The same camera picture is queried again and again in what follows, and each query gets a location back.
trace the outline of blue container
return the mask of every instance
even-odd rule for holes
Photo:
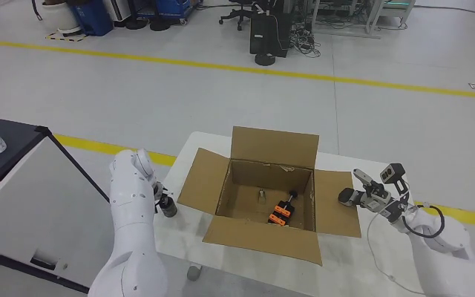
[[[112,30],[112,21],[102,0],[70,0],[68,4],[84,33],[104,36]]]
[[[161,16],[179,16],[184,18],[185,10],[190,6],[190,0],[157,0],[157,8]]]

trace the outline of office chair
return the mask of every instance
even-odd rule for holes
[[[240,26],[240,23],[243,22],[244,17],[250,19],[253,14],[251,10],[245,10],[244,5],[251,5],[253,3],[253,0],[229,0],[229,1],[240,4],[240,9],[239,10],[233,9],[232,12],[228,16],[221,16],[220,24],[221,25],[223,24],[224,19],[233,19],[239,16],[239,21],[237,21],[237,30],[241,31],[243,28]]]

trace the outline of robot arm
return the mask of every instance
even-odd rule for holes
[[[155,200],[163,196],[145,150],[121,151],[110,165],[114,248],[89,297],[159,297],[166,274],[155,249]]]
[[[439,217],[421,210],[424,206],[408,203],[409,188],[402,179],[401,164],[390,164],[382,173],[383,183],[392,183],[401,195],[395,200],[384,186],[359,169],[353,174],[363,183],[365,192],[345,189],[340,203],[359,205],[379,213],[398,231],[409,236],[419,282],[426,296],[468,297],[475,292],[475,257],[465,227],[451,217]]]

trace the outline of table leg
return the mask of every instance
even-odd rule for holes
[[[313,25],[317,21],[317,13],[318,13],[319,6],[320,6],[320,0],[315,0],[315,8],[313,9],[313,15],[312,15],[312,29],[313,29]]]
[[[355,13],[356,5],[358,4],[358,0],[352,0],[350,6],[350,16]]]
[[[406,24],[407,18],[409,17],[410,11],[413,9],[415,3],[416,0],[412,0],[409,3],[409,6],[407,7],[403,17],[401,18],[401,26]]]
[[[196,281],[200,277],[200,274],[201,274],[201,265],[191,263],[190,267],[188,268],[188,273],[186,273],[186,277],[190,281]]]
[[[379,16],[381,15],[381,11],[383,10],[383,6],[384,6],[384,1],[383,0],[375,0],[374,1],[373,8],[371,8],[371,14],[368,17],[368,20],[366,22],[366,33],[367,34],[373,35],[374,28],[376,27],[376,23],[378,22]]]

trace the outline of open cardboard box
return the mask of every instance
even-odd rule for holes
[[[204,242],[322,265],[317,233],[361,231],[356,208],[338,202],[340,191],[353,187],[351,173],[314,170],[317,148],[318,135],[234,127],[231,158],[199,148],[178,203],[214,215]],[[290,190],[298,197],[289,225],[267,223]]]

